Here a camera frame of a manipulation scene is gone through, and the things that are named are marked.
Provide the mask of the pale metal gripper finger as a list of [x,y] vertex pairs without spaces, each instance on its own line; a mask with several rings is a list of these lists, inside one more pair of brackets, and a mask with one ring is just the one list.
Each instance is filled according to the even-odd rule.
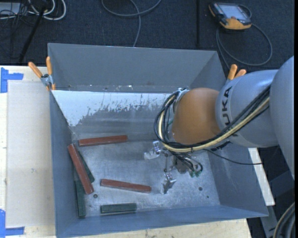
[[173,177],[172,173],[165,173],[165,179],[163,182],[163,194],[167,194],[176,182],[177,179]]
[[160,147],[160,142],[159,141],[154,141],[152,143],[152,147],[144,152],[144,159],[145,160],[152,160],[155,158],[158,158],[162,152],[162,149]]

